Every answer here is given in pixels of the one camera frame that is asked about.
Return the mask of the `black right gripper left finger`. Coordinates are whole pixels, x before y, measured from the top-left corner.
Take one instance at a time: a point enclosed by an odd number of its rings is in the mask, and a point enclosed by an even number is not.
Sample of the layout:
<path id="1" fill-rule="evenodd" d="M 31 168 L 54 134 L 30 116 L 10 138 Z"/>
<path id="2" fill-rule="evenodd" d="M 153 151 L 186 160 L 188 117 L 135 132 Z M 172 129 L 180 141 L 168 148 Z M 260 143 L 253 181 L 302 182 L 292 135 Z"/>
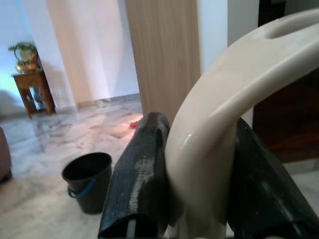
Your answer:
<path id="1" fill-rule="evenodd" d="M 164 155 L 169 130 L 162 113 L 148 113 L 138 122 L 114 167 L 98 238 L 164 238 L 178 211 Z"/>

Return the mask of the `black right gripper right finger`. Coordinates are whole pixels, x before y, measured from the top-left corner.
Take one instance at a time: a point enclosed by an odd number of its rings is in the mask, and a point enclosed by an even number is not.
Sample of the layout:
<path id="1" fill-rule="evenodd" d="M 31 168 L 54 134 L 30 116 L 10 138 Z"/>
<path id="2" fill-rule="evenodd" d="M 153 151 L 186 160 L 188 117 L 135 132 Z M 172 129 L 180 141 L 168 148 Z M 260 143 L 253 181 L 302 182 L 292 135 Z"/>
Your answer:
<path id="1" fill-rule="evenodd" d="M 317 239 L 319 218 L 282 162 L 239 119 L 228 202 L 236 239 Z"/>

